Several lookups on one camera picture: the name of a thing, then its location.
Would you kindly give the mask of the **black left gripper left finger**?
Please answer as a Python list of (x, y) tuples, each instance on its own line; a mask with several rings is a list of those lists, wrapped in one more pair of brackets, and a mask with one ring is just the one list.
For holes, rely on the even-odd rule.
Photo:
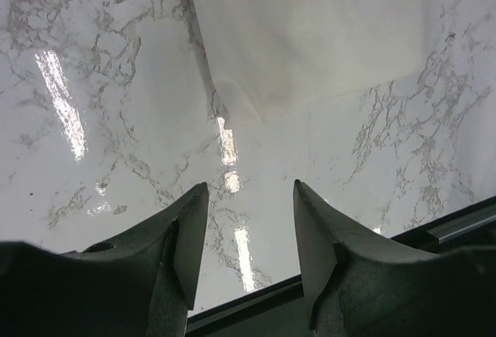
[(164, 210), (86, 250), (1, 244), (3, 336), (183, 336), (208, 217), (196, 184)]

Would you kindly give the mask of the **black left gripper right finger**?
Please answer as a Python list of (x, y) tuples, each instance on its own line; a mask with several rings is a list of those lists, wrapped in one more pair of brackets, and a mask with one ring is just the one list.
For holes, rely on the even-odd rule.
[(316, 336), (493, 336), (495, 247), (431, 253), (379, 235), (294, 183), (308, 327)]

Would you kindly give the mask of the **white Coca-Cola t-shirt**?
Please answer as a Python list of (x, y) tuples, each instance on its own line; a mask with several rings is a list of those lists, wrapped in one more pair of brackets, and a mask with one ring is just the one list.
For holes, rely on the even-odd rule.
[(192, 0), (229, 126), (421, 69), (430, 0)]

